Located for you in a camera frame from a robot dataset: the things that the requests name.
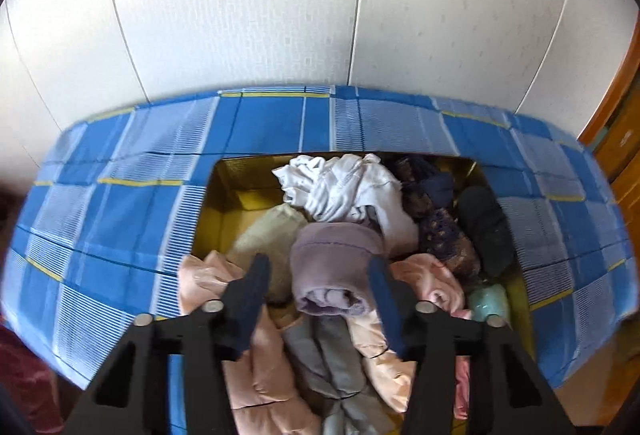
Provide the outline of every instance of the red fabric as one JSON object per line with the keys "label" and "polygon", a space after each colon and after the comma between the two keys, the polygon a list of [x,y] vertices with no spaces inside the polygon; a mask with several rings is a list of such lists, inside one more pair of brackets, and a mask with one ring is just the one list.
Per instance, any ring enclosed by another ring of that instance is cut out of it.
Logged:
{"label": "red fabric", "polygon": [[37,433],[57,435],[62,431],[53,372],[1,323],[0,382]]}

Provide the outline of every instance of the wooden cabinet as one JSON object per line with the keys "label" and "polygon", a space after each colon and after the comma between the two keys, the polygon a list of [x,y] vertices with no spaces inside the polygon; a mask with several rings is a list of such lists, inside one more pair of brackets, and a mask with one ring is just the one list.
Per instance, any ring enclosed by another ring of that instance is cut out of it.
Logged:
{"label": "wooden cabinet", "polygon": [[595,152],[595,158],[613,182],[640,148],[640,87],[631,89],[622,111]]}
{"label": "wooden cabinet", "polygon": [[640,255],[640,151],[613,181],[611,189],[625,218],[636,255]]}

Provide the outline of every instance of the pink cloth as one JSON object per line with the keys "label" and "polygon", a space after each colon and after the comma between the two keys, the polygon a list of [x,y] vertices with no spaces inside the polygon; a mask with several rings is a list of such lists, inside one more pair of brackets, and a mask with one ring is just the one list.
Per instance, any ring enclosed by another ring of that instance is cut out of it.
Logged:
{"label": "pink cloth", "polygon": [[[396,279],[406,281],[421,301],[431,301],[452,316],[470,319],[463,309],[465,296],[460,284],[434,256],[413,255],[390,265]],[[388,349],[377,311],[347,318],[353,344],[365,357],[364,368],[380,397],[395,411],[406,411],[414,379],[415,363],[401,361]],[[469,405],[469,358],[456,358],[456,400],[453,414],[466,419]]]}
{"label": "pink cloth", "polygon": [[[216,251],[204,261],[185,256],[178,268],[180,313],[220,298],[242,274]],[[239,435],[319,435],[320,421],[296,390],[282,338],[265,306],[249,350],[238,361],[223,361],[222,368]]]}

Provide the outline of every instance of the metal screw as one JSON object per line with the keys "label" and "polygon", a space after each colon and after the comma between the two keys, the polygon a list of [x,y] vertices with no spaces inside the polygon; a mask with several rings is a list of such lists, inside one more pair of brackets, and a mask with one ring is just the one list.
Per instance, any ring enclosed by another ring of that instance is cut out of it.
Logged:
{"label": "metal screw", "polygon": [[205,312],[220,312],[224,307],[224,304],[220,300],[209,300],[204,303],[202,310]]}
{"label": "metal screw", "polygon": [[133,324],[137,327],[146,327],[150,325],[154,320],[154,317],[151,314],[138,314],[133,319]]}
{"label": "metal screw", "polygon": [[498,314],[489,314],[486,317],[486,324],[490,327],[495,327],[499,329],[507,324],[507,321],[502,317],[498,316]]}
{"label": "metal screw", "polygon": [[418,303],[415,304],[415,309],[423,314],[433,314],[438,310],[438,306],[430,301],[418,301]]}

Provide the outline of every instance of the wooden door frame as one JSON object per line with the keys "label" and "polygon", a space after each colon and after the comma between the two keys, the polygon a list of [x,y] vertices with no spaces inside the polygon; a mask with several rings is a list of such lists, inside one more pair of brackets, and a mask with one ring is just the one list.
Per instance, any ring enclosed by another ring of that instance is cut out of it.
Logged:
{"label": "wooden door frame", "polygon": [[628,92],[631,82],[633,81],[639,67],[640,12],[636,19],[636,27],[634,28],[634,34],[631,37],[631,43],[629,44],[626,56],[624,60],[622,60],[622,63],[620,63],[620,67],[618,68],[613,81],[611,81],[607,93],[602,98],[600,105],[578,137],[578,140],[584,145],[591,144],[591,142],[596,138],[598,132],[607,124],[607,121],[620,104],[620,101],[622,101],[626,92]]}

